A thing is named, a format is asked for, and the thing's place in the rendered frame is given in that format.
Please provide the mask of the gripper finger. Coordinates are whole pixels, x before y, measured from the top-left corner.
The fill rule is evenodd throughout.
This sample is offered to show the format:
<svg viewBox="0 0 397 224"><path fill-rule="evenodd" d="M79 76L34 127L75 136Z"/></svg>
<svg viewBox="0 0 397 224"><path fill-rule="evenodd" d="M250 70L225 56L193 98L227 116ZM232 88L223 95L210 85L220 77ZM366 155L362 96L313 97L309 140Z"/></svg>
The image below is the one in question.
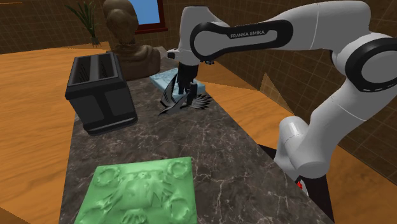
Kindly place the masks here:
<svg viewBox="0 0 397 224"><path fill-rule="evenodd" d="M187 97L187 104L192 104L193 100L197 96L197 89L198 89L197 84L194 82L191 82L188 97Z"/></svg>
<svg viewBox="0 0 397 224"><path fill-rule="evenodd" d="M178 76L177 83L178 83L178 94L184 94L185 86L187 84L186 76Z"/></svg>

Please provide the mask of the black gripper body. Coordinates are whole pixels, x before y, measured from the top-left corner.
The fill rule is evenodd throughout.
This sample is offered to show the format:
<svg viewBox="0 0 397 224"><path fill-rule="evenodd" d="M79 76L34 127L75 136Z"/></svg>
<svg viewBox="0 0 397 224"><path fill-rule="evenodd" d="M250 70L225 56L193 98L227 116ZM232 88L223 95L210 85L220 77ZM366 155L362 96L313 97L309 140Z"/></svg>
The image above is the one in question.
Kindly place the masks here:
<svg viewBox="0 0 397 224"><path fill-rule="evenodd" d="M178 77L177 81L180 84L189 84L191 83L196 77L199 70L199 66L189 66L183 63L178 64Z"/></svg>

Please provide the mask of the light blue relief tile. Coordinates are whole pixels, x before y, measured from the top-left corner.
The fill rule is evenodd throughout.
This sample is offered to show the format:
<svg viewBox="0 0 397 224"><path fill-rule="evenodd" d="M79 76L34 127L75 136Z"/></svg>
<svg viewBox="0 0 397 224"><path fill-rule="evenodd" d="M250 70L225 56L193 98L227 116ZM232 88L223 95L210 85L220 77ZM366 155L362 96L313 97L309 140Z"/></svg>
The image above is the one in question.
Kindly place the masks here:
<svg viewBox="0 0 397 224"><path fill-rule="evenodd" d="M162 73L150 76L150 80L152 84L154 84L154 86L156 86L161 92L164 92L171 79L173 79L173 77L175 77L177 73L178 68L170 69L168 71L164 71ZM193 82L197 84L197 93L203 94L205 92L205 85L196 79L194 79ZM178 90L178 83L175 83L174 91L172 94L175 101L178 101L182 97L181 94L178 94Z"/></svg>

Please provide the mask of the black bird figure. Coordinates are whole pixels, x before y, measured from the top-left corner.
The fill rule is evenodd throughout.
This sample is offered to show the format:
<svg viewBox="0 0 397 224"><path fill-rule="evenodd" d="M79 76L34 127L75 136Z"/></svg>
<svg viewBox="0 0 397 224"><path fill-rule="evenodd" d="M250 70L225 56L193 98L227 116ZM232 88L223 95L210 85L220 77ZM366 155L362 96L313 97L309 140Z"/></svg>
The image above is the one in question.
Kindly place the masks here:
<svg viewBox="0 0 397 224"><path fill-rule="evenodd" d="M202 95L197 94L196 98L193 100L192 104L187 104L187 97L189 93L189 89L187 93L182 96L178 101L175 101L172 94L174 91L174 85L176 83L178 75L175 75L173 79L171 79L170 83L167 85L166 89L163 92L160 103L165 107L160 113L160 115L171 115L185 109L187 107L193 109L205 109L209 107L210 102L212 101L212 97L210 95Z"/></svg>

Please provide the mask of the brown bust sculpture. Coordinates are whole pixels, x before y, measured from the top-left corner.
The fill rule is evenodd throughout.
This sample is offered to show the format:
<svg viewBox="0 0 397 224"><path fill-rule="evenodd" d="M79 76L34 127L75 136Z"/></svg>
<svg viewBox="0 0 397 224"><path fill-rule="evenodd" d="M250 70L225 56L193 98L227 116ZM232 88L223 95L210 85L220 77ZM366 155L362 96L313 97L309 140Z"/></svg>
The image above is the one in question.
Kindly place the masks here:
<svg viewBox="0 0 397 224"><path fill-rule="evenodd" d="M106 26L118 44L111 51L118 56L122 74L127 81L138 80L160 71L160 52L150 45L136 43L139 21L128 0L105 0L103 4Z"/></svg>

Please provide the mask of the red framed window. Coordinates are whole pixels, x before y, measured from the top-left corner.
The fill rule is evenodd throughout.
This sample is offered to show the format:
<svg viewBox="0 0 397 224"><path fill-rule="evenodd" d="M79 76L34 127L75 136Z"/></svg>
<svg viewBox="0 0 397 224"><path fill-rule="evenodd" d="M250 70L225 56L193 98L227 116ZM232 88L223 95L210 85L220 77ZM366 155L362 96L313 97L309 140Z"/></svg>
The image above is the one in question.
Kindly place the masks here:
<svg viewBox="0 0 397 224"><path fill-rule="evenodd" d="M168 31L165 24L163 0L129 0L129 2L136 11L139 23L136 34Z"/></svg>

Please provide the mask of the black toaster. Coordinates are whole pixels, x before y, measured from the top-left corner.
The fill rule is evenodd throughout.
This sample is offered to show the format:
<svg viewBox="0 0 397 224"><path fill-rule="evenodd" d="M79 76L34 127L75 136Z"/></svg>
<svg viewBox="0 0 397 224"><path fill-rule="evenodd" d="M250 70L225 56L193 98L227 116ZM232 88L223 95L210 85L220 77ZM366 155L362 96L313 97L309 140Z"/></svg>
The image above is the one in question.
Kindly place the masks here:
<svg viewBox="0 0 397 224"><path fill-rule="evenodd" d="M112 52L76 57L65 98L91 136L122 129L138 121L118 56Z"/></svg>

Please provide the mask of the green potted plant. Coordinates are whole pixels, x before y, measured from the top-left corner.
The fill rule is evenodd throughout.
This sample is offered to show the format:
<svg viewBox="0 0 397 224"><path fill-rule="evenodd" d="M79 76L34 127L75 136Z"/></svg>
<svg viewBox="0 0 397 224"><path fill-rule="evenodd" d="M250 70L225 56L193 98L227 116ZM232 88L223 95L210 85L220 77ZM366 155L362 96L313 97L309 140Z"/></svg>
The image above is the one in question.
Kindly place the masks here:
<svg viewBox="0 0 397 224"><path fill-rule="evenodd" d="M94 3L94 0L91 0L88 4L85 1L83 1L83 4L80 4L80 2L77 1L77 4L78 10L75 10L68 5L65 5L65 7L79 18L79 20L83 23L85 29L90 33L92 46L94 48L101 46L101 42L99 41L95 33L95 28L98 23L95 22L94 12L96 4Z"/></svg>

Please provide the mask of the green relief tile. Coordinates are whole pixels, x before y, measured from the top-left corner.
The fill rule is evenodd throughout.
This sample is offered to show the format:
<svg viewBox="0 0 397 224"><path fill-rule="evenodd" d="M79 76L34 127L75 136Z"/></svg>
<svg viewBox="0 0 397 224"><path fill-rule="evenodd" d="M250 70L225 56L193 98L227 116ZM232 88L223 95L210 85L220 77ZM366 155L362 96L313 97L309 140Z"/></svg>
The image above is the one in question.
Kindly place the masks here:
<svg viewBox="0 0 397 224"><path fill-rule="evenodd" d="M98 166L74 224L198 224L191 157Z"/></svg>

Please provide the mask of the dark robot stand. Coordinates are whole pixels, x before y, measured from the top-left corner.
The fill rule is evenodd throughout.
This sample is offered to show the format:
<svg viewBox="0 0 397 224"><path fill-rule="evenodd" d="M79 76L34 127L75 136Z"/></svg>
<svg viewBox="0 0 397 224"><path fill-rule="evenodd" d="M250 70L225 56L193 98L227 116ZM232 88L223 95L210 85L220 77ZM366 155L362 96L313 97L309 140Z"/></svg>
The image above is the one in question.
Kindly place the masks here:
<svg viewBox="0 0 397 224"><path fill-rule="evenodd" d="M294 182L305 185L308 197L329 217L331 223L335 224L326 175L316 179L299 176Z"/></svg>

